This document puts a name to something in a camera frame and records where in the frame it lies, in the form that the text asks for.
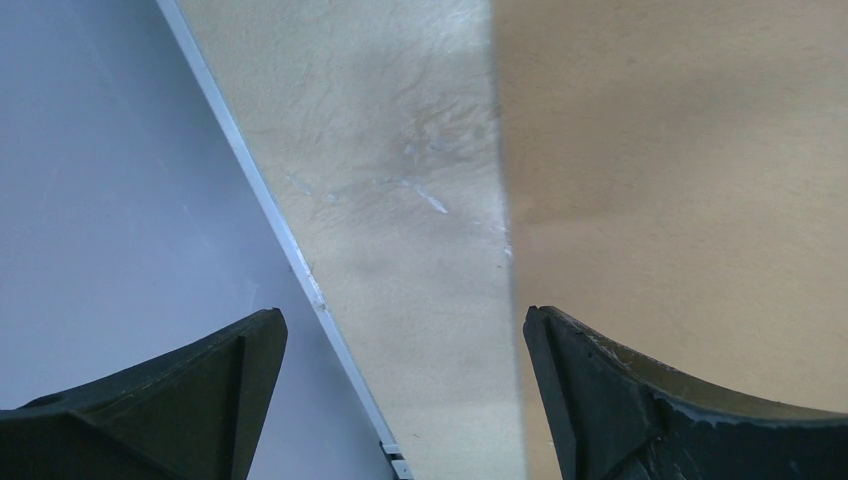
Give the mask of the brown fibreboard backing board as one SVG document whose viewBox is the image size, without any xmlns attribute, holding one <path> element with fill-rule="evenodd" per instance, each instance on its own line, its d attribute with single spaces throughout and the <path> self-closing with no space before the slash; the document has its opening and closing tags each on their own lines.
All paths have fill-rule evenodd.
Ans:
<svg viewBox="0 0 848 480">
<path fill-rule="evenodd" d="M 847 5 L 496 1 L 528 471 L 566 479 L 523 335 L 550 306 L 847 418 Z"/>
</svg>

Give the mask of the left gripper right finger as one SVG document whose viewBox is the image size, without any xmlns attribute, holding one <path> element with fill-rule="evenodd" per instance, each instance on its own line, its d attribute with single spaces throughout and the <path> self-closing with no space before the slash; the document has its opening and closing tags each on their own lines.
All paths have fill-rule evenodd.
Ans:
<svg viewBox="0 0 848 480">
<path fill-rule="evenodd" d="M 847 418 L 704 381 L 561 310 L 523 335 L 566 479 L 843 479 Z"/>
</svg>

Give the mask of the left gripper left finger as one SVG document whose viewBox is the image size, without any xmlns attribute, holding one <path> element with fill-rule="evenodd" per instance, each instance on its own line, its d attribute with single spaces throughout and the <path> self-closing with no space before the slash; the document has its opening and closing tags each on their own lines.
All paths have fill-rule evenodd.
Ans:
<svg viewBox="0 0 848 480">
<path fill-rule="evenodd" d="M 284 357 L 278 309 L 1 414 L 5 479 L 244 479 Z"/>
</svg>

